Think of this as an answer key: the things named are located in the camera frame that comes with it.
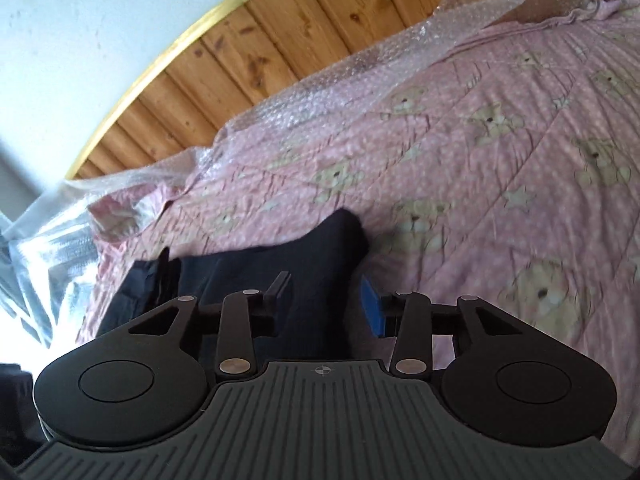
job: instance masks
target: blue object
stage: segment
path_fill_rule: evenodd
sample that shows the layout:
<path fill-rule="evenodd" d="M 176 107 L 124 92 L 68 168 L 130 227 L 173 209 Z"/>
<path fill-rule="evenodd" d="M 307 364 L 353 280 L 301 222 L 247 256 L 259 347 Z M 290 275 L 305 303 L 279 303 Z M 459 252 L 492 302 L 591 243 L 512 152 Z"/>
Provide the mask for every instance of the blue object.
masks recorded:
<path fill-rule="evenodd" d="M 384 337 L 385 317 L 382 314 L 382 300 L 371 282 L 364 276 L 360 281 L 360 304 L 373 334 L 376 337 Z"/>

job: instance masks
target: crosshair logo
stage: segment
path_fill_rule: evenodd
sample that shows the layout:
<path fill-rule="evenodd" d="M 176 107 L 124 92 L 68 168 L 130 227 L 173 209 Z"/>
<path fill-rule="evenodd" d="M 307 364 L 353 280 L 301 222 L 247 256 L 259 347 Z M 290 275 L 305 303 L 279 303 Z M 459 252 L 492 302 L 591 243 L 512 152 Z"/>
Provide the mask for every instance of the crosshair logo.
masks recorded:
<path fill-rule="evenodd" d="M 316 374 L 319 374 L 319 375 L 327 375 L 327 374 L 330 374 L 331 372 L 333 372 L 333 370 L 331 368 L 329 368 L 328 366 L 325 366 L 325 365 L 319 366 L 314 371 L 316 372 Z"/>

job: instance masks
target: bed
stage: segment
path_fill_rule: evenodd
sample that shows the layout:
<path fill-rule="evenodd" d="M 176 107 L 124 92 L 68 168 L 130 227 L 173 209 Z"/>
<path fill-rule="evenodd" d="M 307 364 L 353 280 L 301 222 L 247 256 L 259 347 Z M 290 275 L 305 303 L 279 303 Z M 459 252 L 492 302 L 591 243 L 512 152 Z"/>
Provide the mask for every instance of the bed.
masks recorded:
<path fill-rule="evenodd" d="M 98 254 L 78 342 L 136 259 L 277 244 L 345 207 L 370 238 L 359 273 L 436 302 L 481 296 L 602 364 L 618 388 L 604 443 L 637 464 L 640 0 L 518 14 L 557 13 L 445 0 L 229 117 L 210 148 L 67 184 Z M 356 357 L 388 360 L 357 304 L 354 290 Z M 436 340 L 434 365 L 451 359 Z"/>

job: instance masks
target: plastic sheet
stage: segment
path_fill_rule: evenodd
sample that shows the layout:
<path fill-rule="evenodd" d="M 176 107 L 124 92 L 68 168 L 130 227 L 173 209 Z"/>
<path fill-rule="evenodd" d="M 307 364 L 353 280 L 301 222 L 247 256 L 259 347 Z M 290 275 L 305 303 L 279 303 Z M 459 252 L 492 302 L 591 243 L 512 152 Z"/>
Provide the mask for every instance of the plastic sheet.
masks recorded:
<path fill-rule="evenodd" d="M 311 123 L 322 124 L 328 132 L 340 131 L 415 72 L 488 25 L 539 21 L 564 15 L 588 1 L 443 0 L 425 22 L 310 76 L 230 121 L 212 148 L 191 148 L 141 170 L 59 184 L 5 233 L 15 271 L 12 283 L 17 283 L 24 301 L 21 315 L 36 329 L 39 341 L 51 348 L 50 360 L 56 358 L 74 343 L 95 286 L 98 253 L 92 233 L 117 239 L 144 229 L 161 213 L 166 200 L 233 161 L 234 139 L 258 124 L 277 132 L 283 150 L 304 143 Z M 362 89 L 358 95 L 353 94 L 354 86 Z M 158 183 L 165 186 L 164 192 L 157 192 Z M 138 192 L 100 200 L 131 187 Z M 127 201 L 128 196 L 136 198 Z M 101 208 L 99 216 L 92 214 L 96 207 Z"/>

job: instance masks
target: white wall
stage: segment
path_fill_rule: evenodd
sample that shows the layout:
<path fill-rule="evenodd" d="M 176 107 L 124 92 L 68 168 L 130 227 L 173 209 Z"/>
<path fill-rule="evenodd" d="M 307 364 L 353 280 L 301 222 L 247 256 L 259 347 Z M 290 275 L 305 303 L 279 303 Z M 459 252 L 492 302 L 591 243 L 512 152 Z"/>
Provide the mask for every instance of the white wall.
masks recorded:
<path fill-rule="evenodd" d="M 0 233 L 36 200 L 37 193 L 2 158 L 0 152 Z"/>
<path fill-rule="evenodd" d="M 0 151 L 38 191 L 135 79 L 222 0 L 0 0 Z"/>

